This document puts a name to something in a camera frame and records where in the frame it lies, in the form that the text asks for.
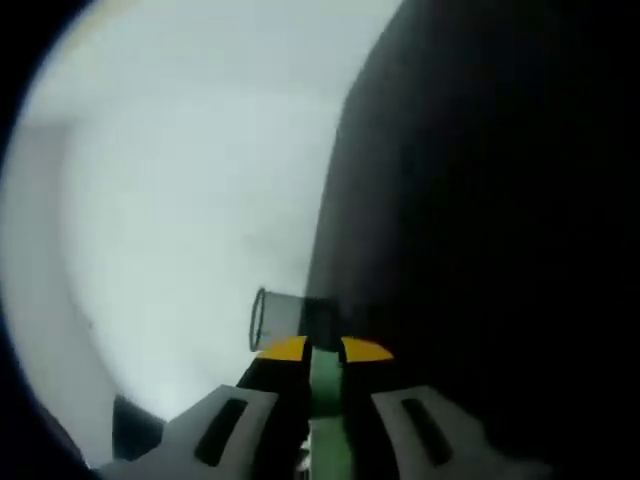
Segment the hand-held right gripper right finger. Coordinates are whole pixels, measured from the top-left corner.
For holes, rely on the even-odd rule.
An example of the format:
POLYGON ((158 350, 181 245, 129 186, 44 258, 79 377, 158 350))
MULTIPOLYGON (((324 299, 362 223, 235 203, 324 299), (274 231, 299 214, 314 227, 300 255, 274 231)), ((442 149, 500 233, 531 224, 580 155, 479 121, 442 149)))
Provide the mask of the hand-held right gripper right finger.
POLYGON ((550 479, 489 441, 483 423, 385 347, 344 337, 341 397, 358 479, 550 479))

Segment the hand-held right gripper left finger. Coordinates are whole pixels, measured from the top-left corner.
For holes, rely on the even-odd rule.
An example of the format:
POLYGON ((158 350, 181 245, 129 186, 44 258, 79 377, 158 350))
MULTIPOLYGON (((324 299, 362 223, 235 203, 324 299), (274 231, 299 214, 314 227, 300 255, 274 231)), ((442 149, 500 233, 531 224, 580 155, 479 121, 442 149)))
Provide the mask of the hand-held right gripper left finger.
POLYGON ((310 349, 304 336, 259 352, 235 386, 221 385, 169 421, 136 460, 100 479, 301 479, 309 434, 310 349))

